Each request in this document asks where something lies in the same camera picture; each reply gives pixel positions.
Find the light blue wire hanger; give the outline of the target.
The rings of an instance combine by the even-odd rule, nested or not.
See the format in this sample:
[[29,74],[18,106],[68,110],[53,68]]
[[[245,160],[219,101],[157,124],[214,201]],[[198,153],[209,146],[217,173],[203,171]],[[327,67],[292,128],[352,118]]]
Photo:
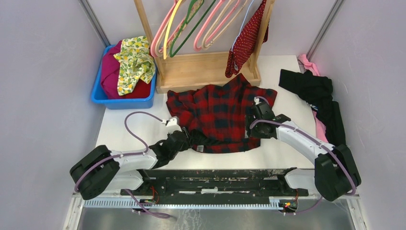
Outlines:
[[240,29],[239,29],[239,32],[238,32],[237,36],[235,37],[234,42],[233,42],[233,44],[232,44],[232,46],[231,46],[231,49],[230,49],[231,52],[233,52],[235,43],[236,43],[238,37],[240,36],[240,34],[241,34],[242,30],[243,30],[244,25],[246,24],[246,20],[247,20],[247,17],[248,17],[248,13],[249,13],[250,8],[251,8],[252,4],[254,3],[254,1],[255,1],[255,0],[251,0],[250,4],[249,4],[248,7],[247,7],[247,10],[246,10],[244,19],[243,19],[243,21],[242,21],[241,27],[240,27]]

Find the lemon print garment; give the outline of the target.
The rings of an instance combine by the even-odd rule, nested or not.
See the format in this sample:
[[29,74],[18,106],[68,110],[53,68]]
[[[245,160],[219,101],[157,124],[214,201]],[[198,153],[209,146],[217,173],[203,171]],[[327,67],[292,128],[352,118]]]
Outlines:
[[123,39],[120,52],[114,54],[114,58],[120,64],[117,83],[119,96],[132,93],[139,81],[149,84],[156,73],[146,36]]

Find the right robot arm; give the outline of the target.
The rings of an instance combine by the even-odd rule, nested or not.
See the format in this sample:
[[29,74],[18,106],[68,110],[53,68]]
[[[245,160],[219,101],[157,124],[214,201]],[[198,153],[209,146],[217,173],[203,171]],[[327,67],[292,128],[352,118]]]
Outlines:
[[275,115],[266,102],[255,102],[246,116],[246,134],[250,138],[274,138],[294,148],[306,157],[313,169],[292,167],[277,181],[277,191],[290,195],[295,189],[318,192],[324,199],[334,201],[343,195],[352,196],[361,184],[353,155],[348,146],[335,146],[312,136],[289,117]]

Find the red black plaid garment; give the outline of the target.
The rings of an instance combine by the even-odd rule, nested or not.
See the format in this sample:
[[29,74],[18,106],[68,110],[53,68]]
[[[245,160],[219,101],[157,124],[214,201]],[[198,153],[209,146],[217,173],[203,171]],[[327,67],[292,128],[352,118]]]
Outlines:
[[224,86],[206,85],[198,90],[168,91],[171,116],[187,130],[191,148],[202,153],[245,152],[260,147],[258,138],[245,136],[246,116],[252,115],[255,97],[274,105],[277,92],[252,86],[238,74]]

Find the red polka dot skirt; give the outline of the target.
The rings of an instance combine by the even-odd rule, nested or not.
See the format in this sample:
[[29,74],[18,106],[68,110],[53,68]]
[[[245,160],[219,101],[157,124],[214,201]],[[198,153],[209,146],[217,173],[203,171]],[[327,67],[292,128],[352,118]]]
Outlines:
[[237,75],[253,54],[266,3],[267,2],[263,0],[251,18],[247,18],[246,24],[235,43],[233,52],[229,50],[225,70],[226,78],[231,78],[233,75]]

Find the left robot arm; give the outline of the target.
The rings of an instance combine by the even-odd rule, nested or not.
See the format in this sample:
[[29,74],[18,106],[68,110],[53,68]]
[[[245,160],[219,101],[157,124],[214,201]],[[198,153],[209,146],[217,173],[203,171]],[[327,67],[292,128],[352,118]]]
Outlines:
[[143,171],[167,165],[179,152],[190,147],[190,136],[184,131],[174,131],[145,150],[113,151],[99,145],[72,166],[69,173],[75,182],[75,192],[84,200],[123,189],[145,195],[151,183]]

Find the wooden hanger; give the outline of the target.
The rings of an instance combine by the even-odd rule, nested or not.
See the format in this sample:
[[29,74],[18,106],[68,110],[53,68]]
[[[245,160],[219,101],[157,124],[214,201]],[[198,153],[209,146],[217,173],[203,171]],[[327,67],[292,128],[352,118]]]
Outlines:
[[209,29],[201,41],[201,49],[207,50],[231,25],[247,4],[247,0],[221,0],[214,9],[214,15],[209,16]]

